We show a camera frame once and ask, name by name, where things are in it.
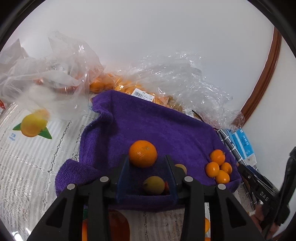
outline silver screw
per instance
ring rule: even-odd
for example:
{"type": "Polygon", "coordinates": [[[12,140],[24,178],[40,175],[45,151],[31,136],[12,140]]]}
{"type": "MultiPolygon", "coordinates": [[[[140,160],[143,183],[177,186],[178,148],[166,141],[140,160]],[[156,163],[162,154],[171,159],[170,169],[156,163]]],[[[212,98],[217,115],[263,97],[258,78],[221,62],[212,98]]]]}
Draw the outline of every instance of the silver screw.
{"type": "Polygon", "coordinates": [[[68,184],[68,186],[67,186],[67,189],[68,190],[72,190],[72,189],[74,189],[75,188],[75,184],[73,184],[73,183],[70,183],[70,184],[68,184]]]}
{"type": "Polygon", "coordinates": [[[188,183],[192,182],[193,181],[193,178],[191,176],[186,176],[184,177],[184,180],[188,183]]]}
{"type": "Polygon", "coordinates": [[[218,188],[220,190],[225,190],[226,189],[226,186],[224,184],[220,183],[220,184],[218,184],[218,188]]]}
{"type": "Polygon", "coordinates": [[[108,177],[101,177],[100,178],[100,181],[103,182],[103,183],[107,182],[108,180],[109,180],[108,177]]]}

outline white wall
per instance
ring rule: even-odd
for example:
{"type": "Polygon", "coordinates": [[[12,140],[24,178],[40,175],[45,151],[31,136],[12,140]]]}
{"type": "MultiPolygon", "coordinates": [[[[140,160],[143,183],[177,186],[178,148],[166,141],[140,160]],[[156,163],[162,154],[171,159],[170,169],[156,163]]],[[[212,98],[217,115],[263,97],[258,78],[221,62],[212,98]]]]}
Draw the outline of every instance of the white wall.
{"type": "Polygon", "coordinates": [[[209,82],[241,109],[269,52],[273,25],[246,0],[47,0],[17,28],[27,52],[50,52],[47,34],[59,30],[84,39],[108,69],[154,51],[197,51],[209,82]]]}
{"type": "MultiPolygon", "coordinates": [[[[277,188],[281,187],[290,151],[296,146],[296,59],[283,40],[271,82],[244,126],[255,151],[257,166],[277,188]]],[[[280,227],[284,230],[296,211],[296,194],[290,201],[291,214],[280,227]]]]}

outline barcode sticker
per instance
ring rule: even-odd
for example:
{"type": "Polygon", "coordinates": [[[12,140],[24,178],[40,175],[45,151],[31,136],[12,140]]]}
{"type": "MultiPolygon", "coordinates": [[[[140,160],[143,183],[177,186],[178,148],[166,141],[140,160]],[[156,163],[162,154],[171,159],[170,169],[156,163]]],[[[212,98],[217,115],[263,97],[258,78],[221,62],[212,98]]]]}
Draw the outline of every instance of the barcode sticker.
{"type": "Polygon", "coordinates": [[[154,99],[154,96],[153,95],[150,95],[144,91],[141,91],[137,88],[135,88],[135,90],[133,91],[133,93],[131,94],[132,96],[135,96],[135,97],[138,97],[140,99],[143,99],[143,100],[148,100],[148,101],[152,101],[154,99]]]}
{"type": "Polygon", "coordinates": [[[192,110],[189,110],[189,111],[185,110],[185,115],[188,115],[188,116],[194,118],[192,110]]]}

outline purple cloth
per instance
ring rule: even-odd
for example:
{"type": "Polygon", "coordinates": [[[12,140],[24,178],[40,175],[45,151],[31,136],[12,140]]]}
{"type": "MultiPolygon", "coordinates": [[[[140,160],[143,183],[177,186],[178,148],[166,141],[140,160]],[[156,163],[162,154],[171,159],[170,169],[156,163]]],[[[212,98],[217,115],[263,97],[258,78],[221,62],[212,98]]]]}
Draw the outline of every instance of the purple cloth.
{"type": "Polygon", "coordinates": [[[69,184],[90,183],[106,176],[118,165],[122,154],[137,140],[151,142],[157,150],[156,163],[146,169],[130,166],[126,199],[115,208],[160,211],[173,208],[171,195],[145,196],[141,189],[149,176],[167,179],[164,156],[186,166],[187,174],[204,185],[216,185],[205,173],[209,155],[215,149],[225,152],[232,166],[227,188],[234,192],[241,182],[236,161],[211,126],[175,110],[117,91],[93,98],[93,111],[100,116],[82,133],[79,162],[68,159],[56,177],[57,195],[69,184]]]}

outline printed green leaf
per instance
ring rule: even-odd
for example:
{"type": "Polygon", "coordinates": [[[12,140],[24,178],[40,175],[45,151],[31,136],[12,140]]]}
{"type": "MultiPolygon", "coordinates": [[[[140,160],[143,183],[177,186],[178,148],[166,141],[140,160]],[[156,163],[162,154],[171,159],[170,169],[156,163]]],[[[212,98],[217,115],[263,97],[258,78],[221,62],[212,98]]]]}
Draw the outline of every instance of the printed green leaf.
{"type": "Polygon", "coordinates": [[[17,126],[15,126],[12,130],[13,131],[20,131],[20,123],[17,126]]]}
{"type": "Polygon", "coordinates": [[[44,138],[50,139],[50,140],[52,139],[52,136],[50,135],[50,133],[49,133],[47,127],[45,127],[45,128],[43,129],[43,131],[41,131],[38,135],[39,135],[39,136],[42,136],[42,137],[44,137],[44,138]]]}

